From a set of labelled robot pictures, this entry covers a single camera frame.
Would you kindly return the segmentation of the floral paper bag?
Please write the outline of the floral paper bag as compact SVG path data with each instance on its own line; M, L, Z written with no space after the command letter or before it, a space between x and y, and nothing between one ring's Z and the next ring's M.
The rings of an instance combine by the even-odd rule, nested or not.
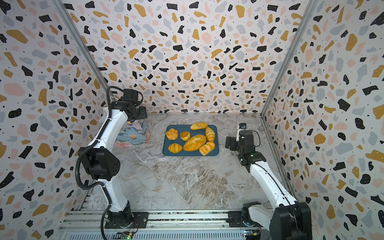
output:
M150 131L144 120L126 122L115 141L117 148L128 148L150 143Z

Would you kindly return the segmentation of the ridged long bread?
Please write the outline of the ridged long bread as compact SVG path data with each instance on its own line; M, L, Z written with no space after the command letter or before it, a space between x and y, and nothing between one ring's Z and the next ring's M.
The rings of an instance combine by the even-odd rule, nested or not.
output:
M207 127L205 130L206 138L209 142L214 142L216 138L215 131L211 129L210 127Z

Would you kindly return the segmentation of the braided twisted bread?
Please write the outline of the braided twisted bread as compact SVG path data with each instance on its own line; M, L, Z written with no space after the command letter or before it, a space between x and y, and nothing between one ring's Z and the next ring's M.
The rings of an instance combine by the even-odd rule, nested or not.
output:
M215 149L216 145L214 142L207 142L205 145L199 148L199 152L202 156L206 156Z

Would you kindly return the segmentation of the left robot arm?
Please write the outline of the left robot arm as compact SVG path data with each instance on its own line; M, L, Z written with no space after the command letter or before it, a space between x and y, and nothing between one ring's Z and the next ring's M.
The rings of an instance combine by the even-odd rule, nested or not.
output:
M121 162L112 150L123 125L147 118L147 110L142 106L144 97L141 92L118 90L123 95L117 101L107 98L106 119L96 137L78 151L75 179L82 190L100 186L108 203L102 218L115 227L127 228L133 225L134 216L118 179Z

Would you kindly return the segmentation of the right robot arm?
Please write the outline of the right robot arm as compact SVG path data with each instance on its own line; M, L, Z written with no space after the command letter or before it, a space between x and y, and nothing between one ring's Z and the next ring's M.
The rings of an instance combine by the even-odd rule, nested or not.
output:
M260 184L272 209L259 202L247 203L242 208L245 225L259 224L273 240L311 240L311 210L307 203L298 202L272 172L267 159L256 150L254 131L239 125L236 137L227 137L225 147L237 152L240 164Z

